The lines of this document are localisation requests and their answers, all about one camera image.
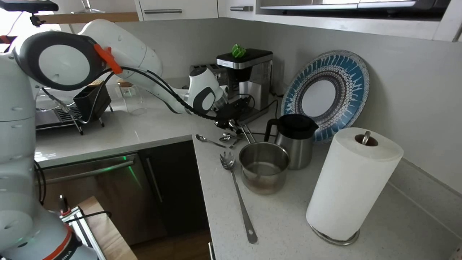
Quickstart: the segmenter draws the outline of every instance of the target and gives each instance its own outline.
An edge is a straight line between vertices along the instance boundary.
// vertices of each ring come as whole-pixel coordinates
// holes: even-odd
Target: kitchen floor
[[[210,260],[210,230],[198,230],[132,246],[139,260]]]

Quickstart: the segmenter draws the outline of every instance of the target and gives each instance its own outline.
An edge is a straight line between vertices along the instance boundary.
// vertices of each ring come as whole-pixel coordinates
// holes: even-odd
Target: metal pot
[[[257,142],[249,138],[249,144],[240,151],[244,184],[256,193],[275,193],[280,190],[286,180],[289,165],[287,151],[273,142]]]
[[[270,138],[272,126],[277,125],[276,144],[287,150],[289,168],[303,168],[312,157],[313,132],[318,124],[303,113],[286,113],[272,118],[266,125],[264,139]]]

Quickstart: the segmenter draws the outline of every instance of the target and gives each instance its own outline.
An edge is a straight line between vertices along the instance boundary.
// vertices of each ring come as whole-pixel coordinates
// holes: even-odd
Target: dishwasher
[[[59,210],[95,196],[129,245],[168,235],[139,155],[123,154],[44,168],[45,207]]]

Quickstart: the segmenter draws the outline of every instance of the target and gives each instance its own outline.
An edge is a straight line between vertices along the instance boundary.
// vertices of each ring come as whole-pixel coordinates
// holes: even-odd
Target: white wall
[[[462,43],[236,20],[123,25],[159,51],[165,76],[185,76],[189,64],[214,61],[233,43],[273,50],[280,92],[316,54],[332,48],[355,51],[371,73],[370,98],[357,125],[396,139],[407,160],[462,193]]]

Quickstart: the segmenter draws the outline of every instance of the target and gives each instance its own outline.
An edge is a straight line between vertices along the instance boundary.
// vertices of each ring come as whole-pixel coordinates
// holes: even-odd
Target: coffee maker
[[[247,102],[249,112],[238,119],[251,121],[267,111],[273,51],[247,48],[241,57],[224,53],[217,56],[217,64],[225,69],[228,102],[251,99]]]

